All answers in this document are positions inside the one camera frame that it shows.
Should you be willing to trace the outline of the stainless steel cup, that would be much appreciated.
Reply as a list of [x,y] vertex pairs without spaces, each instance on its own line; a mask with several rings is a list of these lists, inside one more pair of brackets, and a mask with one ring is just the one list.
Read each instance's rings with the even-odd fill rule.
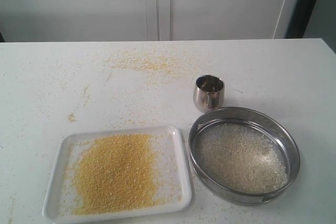
[[199,111],[206,113],[222,107],[224,96],[225,84],[221,78],[206,74],[196,79],[193,102]]

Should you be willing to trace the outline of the round steel mesh sieve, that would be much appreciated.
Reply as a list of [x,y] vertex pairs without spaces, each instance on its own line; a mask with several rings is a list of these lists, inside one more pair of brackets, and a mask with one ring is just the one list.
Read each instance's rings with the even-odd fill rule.
[[[283,187],[262,194],[243,193],[222,186],[202,170],[195,155],[195,147],[199,135],[208,127],[225,123],[243,125],[257,130],[276,144],[284,158],[288,175],[287,183]],[[191,127],[188,145],[191,163],[200,181],[215,195],[240,205],[259,205],[274,200],[295,181],[300,171],[299,149],[287,130],[271,117],[248,108],[229,106],[203,114]]]

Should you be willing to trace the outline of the white plastic tray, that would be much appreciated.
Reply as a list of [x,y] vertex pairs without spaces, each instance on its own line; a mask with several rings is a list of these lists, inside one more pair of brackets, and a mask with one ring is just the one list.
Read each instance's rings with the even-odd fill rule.
[[[175,204],[166,204],[161,206],[154,206],[143,209],[136,209],[122,212],[108,212],[95,215],[65,215],[60,214],[60,205],[62,199],[62,186],[64,184],[64,171],[67,161],[68,148],[72,143],[79,143],[82,141],[92,141],[97,138],[107,136],[116,136],[120,134],[171,134],[174,141],[174,150],[176,155],[176,162],[178,165],[178,175],[182,186],[182,200]],[[190,183],[190,176],[188,173],[187,157],[184,152],[184,143],[180,131],[173,126],[157,126],[145,127],[138,129],[127,129],[118,131],[105,131],[94,133],[81,133],[74,134],[66,137],[59,149],[56,156],[55,164],[52,170],[46,199],[43,208],[43,216],[51,223],[90,223],[108,220],[123,220],[134,217],[152,216],[158,214],[165,214],[170,212],[177,212],[186,208],[192,199],[192,190]]]

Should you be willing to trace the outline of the yellow millet pile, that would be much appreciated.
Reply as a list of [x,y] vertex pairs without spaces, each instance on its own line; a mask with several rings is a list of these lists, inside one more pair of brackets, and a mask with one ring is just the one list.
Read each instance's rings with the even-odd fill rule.
[[62,216],[130,211],[182,200],[169,133],[120,134],[72,143],[63,178]]

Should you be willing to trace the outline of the rice and millet mixture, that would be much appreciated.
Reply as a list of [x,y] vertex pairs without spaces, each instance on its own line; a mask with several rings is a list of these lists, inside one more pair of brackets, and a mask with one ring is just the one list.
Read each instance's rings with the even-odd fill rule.
[[283,187],[288,180],[285,161],[276,144],[243,125],[208,127],[199,135],[195,155],[209,177],[235,191],[268,193]]

